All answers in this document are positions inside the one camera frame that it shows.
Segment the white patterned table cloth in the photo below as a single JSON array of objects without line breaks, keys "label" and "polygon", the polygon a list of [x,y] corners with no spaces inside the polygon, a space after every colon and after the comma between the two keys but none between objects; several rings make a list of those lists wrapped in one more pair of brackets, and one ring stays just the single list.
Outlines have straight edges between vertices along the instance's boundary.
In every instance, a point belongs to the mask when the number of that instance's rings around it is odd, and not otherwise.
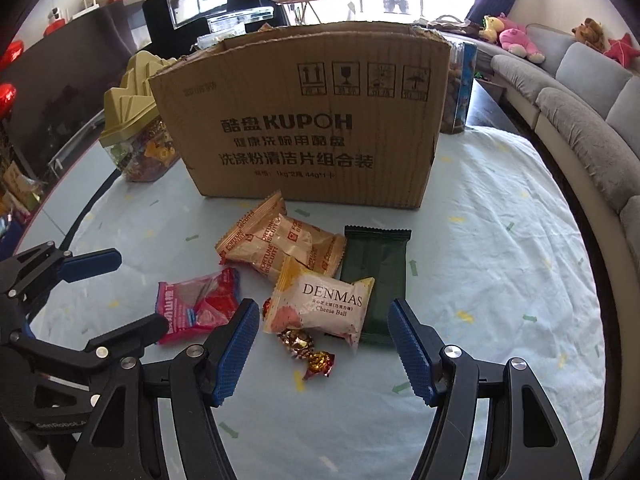
[{"label": "white patterned table cloth", "polygon": [[[183,164],[152,184],[117,181],[81,221],[73,252],[114,247],[114,273],[58,286],[32,328],[70,348],[142,318],[159,282],[216,272],[216,243],[253,207],[205,198]],[[604,404],[604,341],[588,254],[552,175],[524,139],[494,129],[442,136],[416,211],[288,203],[296,219],[407,229],[407,299],[444,341],[477,359],[529,362],[588,474]],[[433,411],[393,347],[318,337],[329,377],[305,379],[259,334],[234,395],[215,412],[242,479],[407,479]]]}]

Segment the red heart balloon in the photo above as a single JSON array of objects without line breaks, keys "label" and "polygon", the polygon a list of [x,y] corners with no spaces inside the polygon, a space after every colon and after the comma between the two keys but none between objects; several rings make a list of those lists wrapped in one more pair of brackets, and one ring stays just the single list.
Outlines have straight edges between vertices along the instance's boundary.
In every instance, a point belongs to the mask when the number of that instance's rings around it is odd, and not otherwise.
[{"label": "red heart balloon", "polygon": [[6,70],[24,52],[24,42],[22,40],[12,41],[0,58],[0,72]]},{"label": "red heart balloon", "polygon": [[0,119],[8,117],[12,112],[16,98],[16,89],[13,84],[4,82],[0,84]]}]

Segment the black upright piano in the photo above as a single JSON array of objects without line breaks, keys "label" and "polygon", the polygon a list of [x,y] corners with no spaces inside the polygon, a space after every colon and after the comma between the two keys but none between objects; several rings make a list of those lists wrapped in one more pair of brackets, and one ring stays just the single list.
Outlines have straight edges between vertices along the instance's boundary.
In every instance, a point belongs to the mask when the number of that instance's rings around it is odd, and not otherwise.
[{"label": "black upright piano", "polygon": [[263,24],[285,26],[288,19],[270,0],[145,0],[142,6],[151,43],[160,58],[180,58],[201,36],[242,25],[256,32]]}]

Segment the beige biscuit packet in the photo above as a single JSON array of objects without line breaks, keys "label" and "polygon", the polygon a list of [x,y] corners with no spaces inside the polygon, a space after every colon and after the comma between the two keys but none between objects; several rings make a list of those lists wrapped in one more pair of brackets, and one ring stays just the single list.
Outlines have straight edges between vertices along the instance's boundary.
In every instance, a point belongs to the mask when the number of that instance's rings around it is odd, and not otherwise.
[{"label": "beige biscuit packet", "polygon": [[308,269],[333,278],[346,249],[346,237],[288,216],[280,191],[250,210],[218,240],[223,262],[249,264],[271,283],[290,256]]}]

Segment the black television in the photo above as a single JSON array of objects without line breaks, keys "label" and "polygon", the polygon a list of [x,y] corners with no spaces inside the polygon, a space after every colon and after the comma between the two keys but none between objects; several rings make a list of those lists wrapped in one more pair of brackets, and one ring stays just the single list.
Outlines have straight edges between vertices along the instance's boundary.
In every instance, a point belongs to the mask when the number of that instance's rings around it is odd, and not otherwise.
[{"label": "black television", "polygon": [[90,122],[140,49],[134,33],[144,28],[140,3],[109,4],[42,38],[1,74],[16,90],[1,132],[27,177],[45,185],[58,180],[64,166],[55,157],[96,131]]}]

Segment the pink star pillow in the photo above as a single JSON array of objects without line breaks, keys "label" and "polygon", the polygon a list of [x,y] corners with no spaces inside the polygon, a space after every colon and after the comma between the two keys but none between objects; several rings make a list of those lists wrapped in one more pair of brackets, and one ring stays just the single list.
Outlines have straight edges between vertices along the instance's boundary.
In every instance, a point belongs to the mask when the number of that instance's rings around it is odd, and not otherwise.
[{"label": "pink star pillow", "polygon": [[616,61],[623,68],[629,68],[631,62],[640,56],[640,50],[632,44],[629,32],[626,32],[620,39],[608,40],[608,45],[610,47],[604,52],[604,55]]}]

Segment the clear blue nut canister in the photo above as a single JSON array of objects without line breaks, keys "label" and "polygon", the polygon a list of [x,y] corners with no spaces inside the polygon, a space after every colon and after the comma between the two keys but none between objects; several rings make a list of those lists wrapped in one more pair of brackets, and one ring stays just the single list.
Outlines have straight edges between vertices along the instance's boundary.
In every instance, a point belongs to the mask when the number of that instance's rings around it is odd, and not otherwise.
[{"label": "clear blue nut canister", "polygon": [[452,44],[447,91],[440,132],[460,133],[464,130],[468,116],[475,75],[477,47],[468,42],[456,41]]}]

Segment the gold wrapped candy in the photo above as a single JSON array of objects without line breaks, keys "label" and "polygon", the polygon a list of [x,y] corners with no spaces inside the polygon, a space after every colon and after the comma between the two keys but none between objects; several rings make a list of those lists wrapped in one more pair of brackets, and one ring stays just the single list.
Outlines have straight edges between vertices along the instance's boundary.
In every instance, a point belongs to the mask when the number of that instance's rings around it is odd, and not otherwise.
[{"label": "gold wrapped candy", "polygon": [[303,380],[317,376],[329,377],[332,373],[335,356],[333,353],[318,350],[314,338],[304,330],[288,328],[278,335],[281,344],[293,359],[306,364]]}]

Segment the yellow lid candy jar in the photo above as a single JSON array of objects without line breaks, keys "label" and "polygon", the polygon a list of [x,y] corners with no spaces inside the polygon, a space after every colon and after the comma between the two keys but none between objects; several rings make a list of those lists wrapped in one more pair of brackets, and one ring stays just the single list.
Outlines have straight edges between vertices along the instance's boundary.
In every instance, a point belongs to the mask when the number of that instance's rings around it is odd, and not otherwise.
[{"label": "yellow lid candy jar", "polygon": [[120,84],[104,93],[99,141],[130,182],[154,182],[179,159],[150,86],[152,76],[175,62],[141,51],[130,58]]}]

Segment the brown teddy bear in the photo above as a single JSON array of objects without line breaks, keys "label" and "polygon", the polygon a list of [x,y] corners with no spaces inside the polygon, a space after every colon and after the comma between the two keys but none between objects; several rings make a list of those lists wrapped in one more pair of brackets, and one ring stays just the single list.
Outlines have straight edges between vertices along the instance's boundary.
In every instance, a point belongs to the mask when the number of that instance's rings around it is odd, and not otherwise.
[{"label": "brown teddy bear", "polygon": [[602,26],[592,18],[586,18],[582,24],[572,29],[576,41],[603,53],[605,50],[605,36]]}]

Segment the grey sectional sofa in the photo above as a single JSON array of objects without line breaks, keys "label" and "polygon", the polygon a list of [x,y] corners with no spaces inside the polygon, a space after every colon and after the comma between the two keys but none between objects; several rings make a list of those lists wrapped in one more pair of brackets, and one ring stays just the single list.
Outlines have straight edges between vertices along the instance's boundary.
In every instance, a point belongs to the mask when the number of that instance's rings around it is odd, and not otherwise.
[{"label": "grey sectional sofa", "polygon": [[639,259],[639,76],[572,36],[531,24],[544,62],[472,38],[480,72],[529,128],[560,135],[620,219]]}]

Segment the yellow plush toy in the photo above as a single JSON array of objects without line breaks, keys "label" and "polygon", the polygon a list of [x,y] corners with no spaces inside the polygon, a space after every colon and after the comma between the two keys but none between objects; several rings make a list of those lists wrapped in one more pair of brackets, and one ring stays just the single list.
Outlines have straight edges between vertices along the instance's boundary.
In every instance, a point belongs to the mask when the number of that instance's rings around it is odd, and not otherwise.
[{"label": "yellow plush toy", "polygon": [[504,31],[504,24],[501,18],[485,15],[483,18],[483,28],[478,33],[481,40],[490,44],[498,44],[499,35]]}]

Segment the dark green snack bar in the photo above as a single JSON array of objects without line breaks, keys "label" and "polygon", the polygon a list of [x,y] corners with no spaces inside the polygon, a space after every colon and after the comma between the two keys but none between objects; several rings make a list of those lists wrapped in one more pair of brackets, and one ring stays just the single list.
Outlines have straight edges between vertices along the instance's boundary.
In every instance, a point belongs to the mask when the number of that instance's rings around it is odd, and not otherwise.
[{"label": "dark green snack bar", "polygon": [[411,231],[345,226],[344,237],[341,280],[351,283],[374,278],[361,341],[390,346],[393,341],[387,315],[394,300],[406,298],[406,253]]}]

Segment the Denmas cheese ball packet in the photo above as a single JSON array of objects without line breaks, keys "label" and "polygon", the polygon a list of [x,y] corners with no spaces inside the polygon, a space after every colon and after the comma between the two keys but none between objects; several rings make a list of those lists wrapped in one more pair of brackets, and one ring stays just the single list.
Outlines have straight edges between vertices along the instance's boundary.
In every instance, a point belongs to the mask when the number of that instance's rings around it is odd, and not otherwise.
[{"label": "Denmas cheese ball packet", "polygon": [[342,338],[352,350],[360,343],[375,278],[347,283],[308,269],[287,256],[268,301],[262,329],[318,330]]}]

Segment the brown cardboard box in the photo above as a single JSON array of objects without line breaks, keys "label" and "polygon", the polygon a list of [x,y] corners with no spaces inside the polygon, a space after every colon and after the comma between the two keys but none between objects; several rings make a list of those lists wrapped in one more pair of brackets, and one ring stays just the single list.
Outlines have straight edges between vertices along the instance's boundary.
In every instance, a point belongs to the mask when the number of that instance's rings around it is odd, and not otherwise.
[{"label": "brown cardboard box", "polygon": [[450,51],[406,24],[280,27],[180,58],[150,86],[203,196],[416,209]]}]

